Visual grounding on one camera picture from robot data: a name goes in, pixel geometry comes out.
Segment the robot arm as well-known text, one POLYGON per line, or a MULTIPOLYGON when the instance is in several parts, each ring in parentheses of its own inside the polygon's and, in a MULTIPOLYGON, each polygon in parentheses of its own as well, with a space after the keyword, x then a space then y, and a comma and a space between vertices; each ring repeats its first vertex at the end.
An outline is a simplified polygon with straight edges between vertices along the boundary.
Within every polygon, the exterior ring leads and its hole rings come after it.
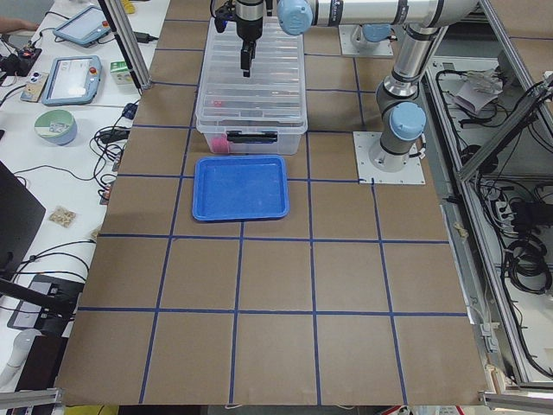
POLYGON ((378 142, 369 150, 377 169, 396 173, 410 157, 410 149, 423 134, 426 115, 414 103, 419 80, 425 72, 447 27, 459 22, 476 6, 474 1, 227 1, 210 9, 216 29, 223 32, 235 22, 242 40, 240 67, 251 71, 257 40, 265 16, 276 15, 284 33, 298 36, 313 26, 341 24, 367 26, 400 25, 405 37, 391 73, 377 89, 377 102, 384 123, 378 142))
POLYGON ((352 44, 361 50, 384 46, 392 38, 392 27, 388 23, 356 25, 351 34, 352 44))

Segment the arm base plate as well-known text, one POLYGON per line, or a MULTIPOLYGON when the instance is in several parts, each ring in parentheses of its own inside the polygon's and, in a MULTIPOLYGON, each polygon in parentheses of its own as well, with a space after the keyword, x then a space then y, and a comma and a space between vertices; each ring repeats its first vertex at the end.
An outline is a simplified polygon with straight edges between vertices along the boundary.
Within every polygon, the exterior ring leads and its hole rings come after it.
POLYGON ((390 59, 392 27, 387 23, 339 26, 341 54, 348 57, 390 59))
POLYGON ((381 147, 381 132, 355 131, 355 150, 358 181, 364 184, 425 185, 421 152, 413 142, 410 152, 395 156, 381 147))

